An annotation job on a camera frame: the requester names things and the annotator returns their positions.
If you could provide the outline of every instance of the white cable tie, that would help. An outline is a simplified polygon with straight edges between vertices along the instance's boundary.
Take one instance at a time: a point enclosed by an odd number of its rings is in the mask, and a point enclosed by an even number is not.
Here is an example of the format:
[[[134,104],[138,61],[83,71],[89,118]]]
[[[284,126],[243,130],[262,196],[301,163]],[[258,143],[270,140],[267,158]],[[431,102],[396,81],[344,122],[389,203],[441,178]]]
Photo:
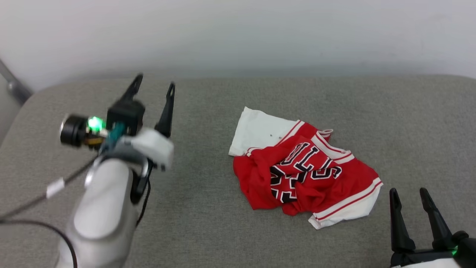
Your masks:
[[[57,194],[59,191],[64,189],[64,179],[63,177],[59,178],[59,180],[56,180],[48,185],[46,187],[46,198],[50,198]]]

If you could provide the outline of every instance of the black cable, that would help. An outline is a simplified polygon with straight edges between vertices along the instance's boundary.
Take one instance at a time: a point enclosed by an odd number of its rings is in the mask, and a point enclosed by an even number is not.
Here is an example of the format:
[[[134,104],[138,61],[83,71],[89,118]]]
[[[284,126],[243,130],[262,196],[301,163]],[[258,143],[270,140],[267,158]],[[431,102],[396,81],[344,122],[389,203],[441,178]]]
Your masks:
[[[65,186],[69,183],[71,183],[74,179],[76,179],[81,173],[83,173],[90,165],[92,165],[92,163],[94,162],[94,160],[96,160],[96,157],[94,157],[93,159],[91,159],[89,162],[87,162],[84,166],[82,166],[80,169],[78,169],[76,172],[74,172],[73,174],[71,174],[69,177],[67,177],[65,180],[64,180],[64,184]],[[4,221],[8,218],[11,218],[17,214],[20,214],[21,212],[27,210],[27,209],[30,209],[36,205],[38,205],[39,203],[45,201],[47,199],[46,197],[46,193],[40,195],[39,197],[19,206],[18,208],[10,211],[10,212],[7,212],[3,215],[0,216],[0,222],[1,221]]]
[[[69,177],[67,177],[64,180],[65,186],[68,185],[69,183],[71,183],[73,180],[75,180],[81,173],[83,173],[89,166],[91,166],[92,163],[94,162],[94,160],[96,160],[96,157],[94,157],[93,159],[88,161],[84,166],[82,166],[80,169],[78,169],[73,174],[71,174]],[[37,225],[37,226],[42,226],[42,227],[48,228],[48,229],[56,232],[59,236],[61,236],[64,239],[64,241],[66,242],[66,244],[69,247],[69,250],[71,251],[71,257],[73,258],[73,267],[78,268],[78,260],[76,258],[76,253],[74,252],[73,244],[68,239],[68,237],[63,232],[61,232],[58,228],[56,228],[56,227],[54,227],[50,224],[40,222],[40,221],[35,221],[35,220],[8,220],[8,218],[16,216],[16,215],[20,214],[21,212],[38,205],[39,203],[45,201],[46,199],[47,199],[46,193],[44,193],[44,194],[40,195],[39,197],[37,197],[37,198],[19,206],[18,208],[3,214],[2,216],[0,216],[0,224],[5,224],[5,225],[14,225],[14,224]]]
[[[136,227],[139,225],[140,221],[142,220],[142,217],[144,217],[144,213],[146,212],[147,200],[149,199],[149,195],[150,195],[150,180],[147,180],[147,194],[146,194],[146,198],[144,199],[144,203],[142,204],[142,211],[140,212],[139,219],[137,219]]]
[[[71,256],[73,257],[73,267],[78,268],[78,260],[76,258],[76,252],[74,251],[73,244],[68,239],[68,237],[63,232],[61,232],[58,228],[56,228],[52,225],[49,225],[47,223],[43,223],[43,222],[35,221],[35,220],[6,220],[6,221],[1,220],[0,224],[5,224],[5,225],[14,225],[14,224],[37,225],[37,226],[42,226],[42,227],[45,227],[47,229],[50,229],[50,230],[54,231],[60,237],[62,237],[64,239],[64,241],[66,242],[66,245],[68,245],[69,250],[71,251]]]

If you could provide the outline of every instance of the red and white jersey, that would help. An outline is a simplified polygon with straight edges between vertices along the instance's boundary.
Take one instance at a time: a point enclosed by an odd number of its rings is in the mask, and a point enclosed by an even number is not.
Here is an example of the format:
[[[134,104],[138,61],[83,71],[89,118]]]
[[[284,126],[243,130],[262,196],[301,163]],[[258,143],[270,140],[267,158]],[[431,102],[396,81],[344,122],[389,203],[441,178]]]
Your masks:
[[[367,216],[382,182],[350,151],[329,145],[331,133],[245,107],[229,154],[251,207],[310,211],[316,229]]]

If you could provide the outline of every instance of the red jersey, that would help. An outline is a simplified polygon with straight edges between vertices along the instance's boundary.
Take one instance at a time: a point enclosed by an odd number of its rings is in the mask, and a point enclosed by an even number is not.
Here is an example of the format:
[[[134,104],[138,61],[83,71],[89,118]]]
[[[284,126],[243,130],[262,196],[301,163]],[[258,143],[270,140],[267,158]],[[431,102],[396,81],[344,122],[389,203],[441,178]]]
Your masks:
[[[350,151],[329,145],[331,132],[298,121],[276,145],[236,156],[233,169],[251,207],[312,212],[316,229],[368,215],[382,182]]]

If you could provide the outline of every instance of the gray cushion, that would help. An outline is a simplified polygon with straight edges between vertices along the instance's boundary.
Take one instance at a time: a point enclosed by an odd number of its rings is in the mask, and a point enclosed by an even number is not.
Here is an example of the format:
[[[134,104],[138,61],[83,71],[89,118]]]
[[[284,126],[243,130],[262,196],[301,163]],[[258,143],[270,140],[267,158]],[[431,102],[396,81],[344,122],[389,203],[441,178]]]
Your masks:
[[[0,213],[42,193],[93,152],[62,146],[66,113],[105,118],[131,79],[44,90],[20,111],[0,149]],[[408,232],[430,248],[418,190],[426,187],[453,232],[476,236],[476,81],[455,76],[177,80],[173,170],[155,171],[126,267],[387,267],[388,191],[396,187]],[[144,123],[158,120],[169,80],[145,76]],[[330,143],[373,167],[384,186],[368,217],[315,230],[280,209],[253,211],[227,156],[244,106],[333,128]],[[83,180],[24,213],[64,228]],[[0,227],[0,267],[50,267],[58,237]]]

